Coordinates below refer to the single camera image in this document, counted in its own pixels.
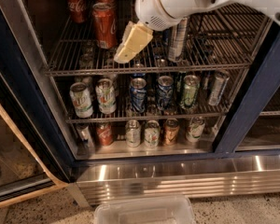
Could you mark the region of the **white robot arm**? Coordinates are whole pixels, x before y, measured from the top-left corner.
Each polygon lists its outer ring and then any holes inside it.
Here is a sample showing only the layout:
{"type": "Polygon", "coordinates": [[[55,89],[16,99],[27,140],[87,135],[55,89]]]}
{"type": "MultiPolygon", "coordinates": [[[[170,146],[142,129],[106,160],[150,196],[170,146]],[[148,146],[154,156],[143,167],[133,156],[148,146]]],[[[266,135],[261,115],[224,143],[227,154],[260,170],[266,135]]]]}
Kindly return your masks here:
{"type": "Polygon", "coordinates": [[[163,31],[196,13],[208,12],[239,3],[262,12],[280,26],[280,0],[135,0],[137,23],[129,22],[114,57],[127,63],[152,40],[155,31],[163,31]]]}

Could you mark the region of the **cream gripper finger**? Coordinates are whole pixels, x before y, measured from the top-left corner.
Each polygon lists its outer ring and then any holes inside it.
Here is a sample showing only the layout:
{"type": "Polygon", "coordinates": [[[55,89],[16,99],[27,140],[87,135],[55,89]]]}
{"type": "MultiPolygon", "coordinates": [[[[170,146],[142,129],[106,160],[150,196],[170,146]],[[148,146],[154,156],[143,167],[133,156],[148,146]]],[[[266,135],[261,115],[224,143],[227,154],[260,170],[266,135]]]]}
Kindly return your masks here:
{"type": "Polygon", "coordinates": [[[114,56],[116,63],[128,63],[141,50],[143,50],[153,38],[153,31],[142,22],[129,21],[122,37],[122,42],[114,56]]]}

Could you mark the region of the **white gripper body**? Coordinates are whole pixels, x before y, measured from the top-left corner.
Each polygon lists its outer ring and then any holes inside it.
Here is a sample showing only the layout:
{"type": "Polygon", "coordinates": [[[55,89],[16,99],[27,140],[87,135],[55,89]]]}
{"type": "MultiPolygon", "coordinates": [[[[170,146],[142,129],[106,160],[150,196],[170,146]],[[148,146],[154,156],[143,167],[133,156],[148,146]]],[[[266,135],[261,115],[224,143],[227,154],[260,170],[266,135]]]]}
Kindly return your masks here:
{"type": "Polygon", "coordinates": [[[190,0],[135,0],[137,18],[154,31],[163,31],[188,16],[190,0]]]}

